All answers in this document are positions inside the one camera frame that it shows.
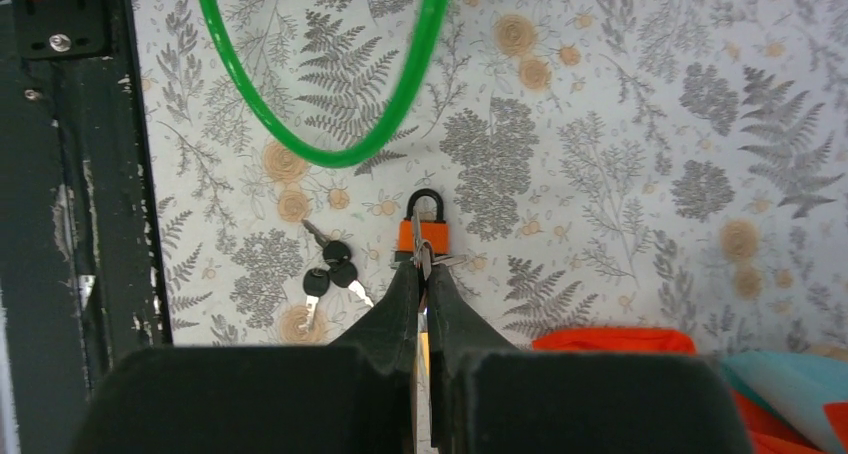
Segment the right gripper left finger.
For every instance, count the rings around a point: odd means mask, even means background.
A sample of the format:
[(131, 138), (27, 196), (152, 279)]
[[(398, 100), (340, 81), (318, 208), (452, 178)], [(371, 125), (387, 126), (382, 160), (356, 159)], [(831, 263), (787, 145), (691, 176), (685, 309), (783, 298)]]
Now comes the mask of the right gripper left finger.
[(419, 273), (326, 345), (171, 347), (124, 359), (75, 453), (411, 453)]

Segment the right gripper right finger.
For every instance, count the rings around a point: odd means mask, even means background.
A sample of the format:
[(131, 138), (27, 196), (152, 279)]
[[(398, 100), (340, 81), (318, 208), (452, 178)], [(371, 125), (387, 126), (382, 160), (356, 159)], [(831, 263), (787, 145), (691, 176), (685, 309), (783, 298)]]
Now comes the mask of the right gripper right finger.
[(525, 351), (427, 279), (431, 442), (441, 453), (749, 453), (731, 394), (692, 355)]

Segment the black keys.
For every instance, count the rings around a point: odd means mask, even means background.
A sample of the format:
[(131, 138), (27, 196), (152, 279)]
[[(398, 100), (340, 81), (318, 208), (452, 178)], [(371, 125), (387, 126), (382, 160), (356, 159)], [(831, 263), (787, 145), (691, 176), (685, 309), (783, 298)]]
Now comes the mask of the black keys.
[(318, 303), (331, 285), (348, 290), (367, 307), (373, 307), (375, 302), (359, 281), (358, 270), (351, 262), (350, 247), (342, 240), (329, 238), (307, 219), (302, 220), (302, 224), (320, 248), (324, 267), (310, 268), (304, 274), (302, 288), (306, 296), (306, 315), (299, 329), (302, 332), (312, 329)]

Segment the orange padlock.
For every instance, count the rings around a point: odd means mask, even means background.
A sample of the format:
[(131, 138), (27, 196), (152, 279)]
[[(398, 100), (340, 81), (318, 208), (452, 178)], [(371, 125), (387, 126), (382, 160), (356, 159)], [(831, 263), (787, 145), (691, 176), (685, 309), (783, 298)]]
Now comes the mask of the orange padlock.
[[(417, 209), (421, 198), (430, 198), (435, 202), (435, 219), (425, 220)], [(406, 212), (398, 228), (398, 242), (394, 253), (393, 263), (398, 264), (410, 260), (415, 252), (415, 232), (420, 234), (432, 247), (436, 256), (447, 255), (450, 252), (450, 232), (445, 220), (445, 205), (441, 195), (429, 188), (419, 189), (411, 194), (406, 204)]]

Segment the silver cable lock keys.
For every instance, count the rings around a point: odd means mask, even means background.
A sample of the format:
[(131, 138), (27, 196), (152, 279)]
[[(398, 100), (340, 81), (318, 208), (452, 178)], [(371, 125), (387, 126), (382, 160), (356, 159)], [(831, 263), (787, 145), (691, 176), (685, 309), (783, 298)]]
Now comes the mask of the silver cable lock keys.
[(413, 210), (411, 226), (414, 243), (412, 260), (415, 266), (420, 271), (424, 280), (427, 280), (429, 278), (434, 265), (454, 267), (463, 264), (468, 260), (468, 256), (465, 254), (436, 255), (432, 243), (422, 236), (422, 225), (416, 209)]

